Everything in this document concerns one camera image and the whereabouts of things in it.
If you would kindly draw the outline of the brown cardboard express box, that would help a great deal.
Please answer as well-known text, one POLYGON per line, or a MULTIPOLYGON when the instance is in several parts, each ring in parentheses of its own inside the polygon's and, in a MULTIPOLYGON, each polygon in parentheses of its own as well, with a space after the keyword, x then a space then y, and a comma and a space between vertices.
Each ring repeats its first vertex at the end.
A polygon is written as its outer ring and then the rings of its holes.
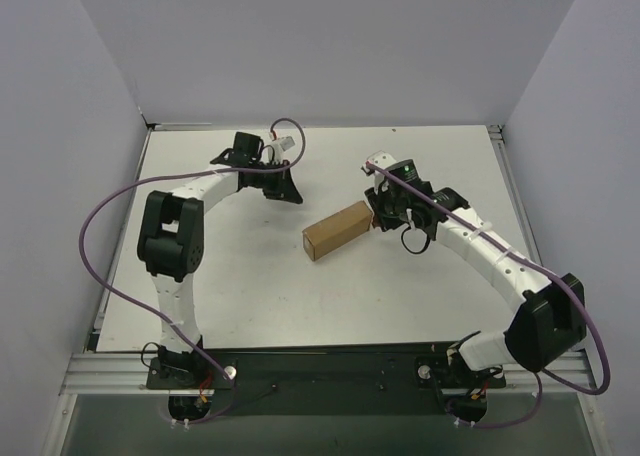
POLYGON ((329 253, 369 231, 373 212, 358 201, 302 231, 303 248, 311 261, 329 253))

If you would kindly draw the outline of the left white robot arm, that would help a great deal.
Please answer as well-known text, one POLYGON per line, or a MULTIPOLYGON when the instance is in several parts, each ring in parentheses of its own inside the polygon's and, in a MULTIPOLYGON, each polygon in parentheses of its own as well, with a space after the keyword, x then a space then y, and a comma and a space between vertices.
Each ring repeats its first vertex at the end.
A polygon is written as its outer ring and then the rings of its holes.
POLYGON ((207 174, 172 191, 147 196, 137 243, 137 256, 154 284, 163 314, 158 349, 159 370, 179 385, 193 387, 206 373, 194 304, 194 274, 205 250, 205 216, 215 205, 244 188, 265 198, 301 204, 285 153, 292 137, 235 134, 233 145, 212 159, 207 174))

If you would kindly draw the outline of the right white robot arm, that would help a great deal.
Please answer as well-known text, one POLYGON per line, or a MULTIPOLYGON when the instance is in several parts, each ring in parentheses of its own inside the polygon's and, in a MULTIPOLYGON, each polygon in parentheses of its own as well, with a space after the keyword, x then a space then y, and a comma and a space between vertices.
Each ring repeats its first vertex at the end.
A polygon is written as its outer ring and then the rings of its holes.
POLYGON ((452 372, 479 373, 518 364, 538 373, 585 339, 578 279, 534 268, 459 193, 449 187, 436 191, 422 180, 413 160, 396 161, 381 152, 370 156, 362 169, 375 178, 365 195, 376 227, 422 231, 427 242, 450 249, 480 274, 513 314, 502 331, 476 331, 452 343, 446 351, 452 372))

